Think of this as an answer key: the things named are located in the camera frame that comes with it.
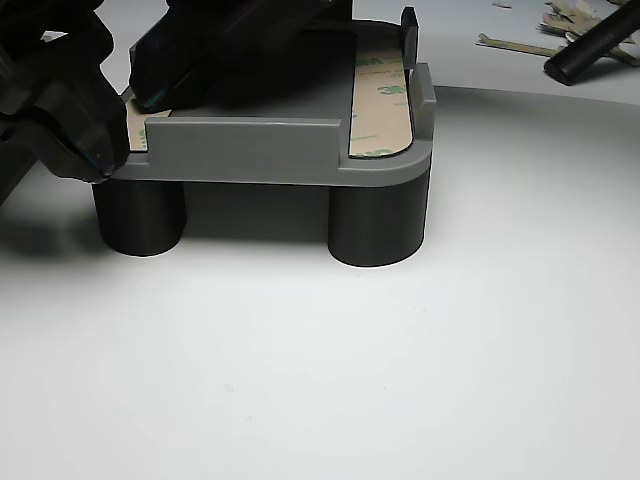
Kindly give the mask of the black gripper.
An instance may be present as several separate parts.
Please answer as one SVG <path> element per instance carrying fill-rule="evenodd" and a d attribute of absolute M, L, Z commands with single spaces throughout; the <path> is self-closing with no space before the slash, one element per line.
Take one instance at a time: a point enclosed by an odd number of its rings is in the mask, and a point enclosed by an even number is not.
<path fill-rule="evenodd" d="M 37 162 L 87 183 L 101 183 L 126 162 L 126 107 L 100 71 L 113 51 L 96 14 L 101 5 L 1 3 L 1 203 Z M 156 24 L 135 44 L 129 84 L 138 100 L 154 100 L 198 59 L 190 29 Z M 43 112 L 18 114 L 34 98 Z"/>
<path fill-rule="evenodd" d="M 220 62 L 244 65 L 286 46 L 320 20 L 349 20 L 351 1 L 169 1 L 168 13 L 204 49 L 144 53 L 146 111 L 170 110 L 204 95 Z"/>

